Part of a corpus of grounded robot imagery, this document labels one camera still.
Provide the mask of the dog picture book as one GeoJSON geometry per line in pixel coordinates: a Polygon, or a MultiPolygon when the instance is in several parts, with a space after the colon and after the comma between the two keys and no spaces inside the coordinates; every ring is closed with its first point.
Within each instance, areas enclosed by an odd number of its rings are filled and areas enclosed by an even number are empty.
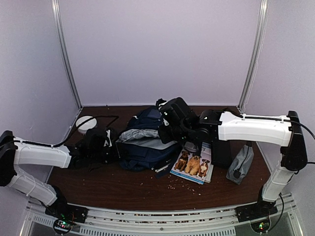
{"type": "Polygon", "coordinates": [[[186,142],[170,173],[203,185],[209,166],[212,164],[211,146],[202,143],[201,147],[186,142]]]}

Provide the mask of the navy blue backpack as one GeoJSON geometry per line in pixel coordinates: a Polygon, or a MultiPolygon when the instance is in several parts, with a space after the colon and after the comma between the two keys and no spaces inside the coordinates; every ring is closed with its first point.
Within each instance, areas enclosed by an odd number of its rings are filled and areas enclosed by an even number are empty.
{"type": "Polygon", "coordinates": [[[116,141],[119,164],[124,170],[154,170],[173,162],[182,148],[175,141],[162,142],[158,134],[161,125],[163,118],[156,106],[138,112],[129,120],[116,141]]]}

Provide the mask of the black case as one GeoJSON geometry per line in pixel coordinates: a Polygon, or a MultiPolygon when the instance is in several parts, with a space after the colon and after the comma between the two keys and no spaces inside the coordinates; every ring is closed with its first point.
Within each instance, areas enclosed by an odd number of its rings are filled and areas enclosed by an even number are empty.
{"type": "Polygon", "coordinates": [[[230,141],[214,141],[211,144],[212,164],[216,167],[229,169],[232,163],[230,141]]]}

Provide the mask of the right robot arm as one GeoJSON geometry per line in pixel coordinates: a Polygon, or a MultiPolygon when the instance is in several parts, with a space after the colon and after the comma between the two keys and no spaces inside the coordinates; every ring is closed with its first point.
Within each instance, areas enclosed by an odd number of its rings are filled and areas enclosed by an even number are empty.
{"type": "Polygon", "coordinates": [[[254,141],[281,147],[281,159],[268,181],[262,186],[257,203],[245,209],[237,208],[239,214],[262,217],[274,207],[283,188],[293,175],[308,163],[302,128],[295,111],[286,116],[253,116],[223,111],[205,110],[197,115],[181,97],[169,101],[159,99],[157,109],[163,118],[158,134],[164,144],[171,141],[198,146],[213,141],[254,141]]]}

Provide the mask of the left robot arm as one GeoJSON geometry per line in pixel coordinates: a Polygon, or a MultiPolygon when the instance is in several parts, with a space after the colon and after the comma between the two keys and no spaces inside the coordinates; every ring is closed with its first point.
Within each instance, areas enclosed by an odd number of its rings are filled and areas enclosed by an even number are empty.
{"type": "Polygon", "coordinates": [[[22,140],[6,130],[0,137],[0,185],[39,200],[50,214],[68,220],[75,216],[75,210],[61,190],[39,181],[20,165],[81,169],[92,164],[109,164],[116,160],[113,154],[116,136],[112,128],[92,128],[74,145],[51,145],[22,140]]]}

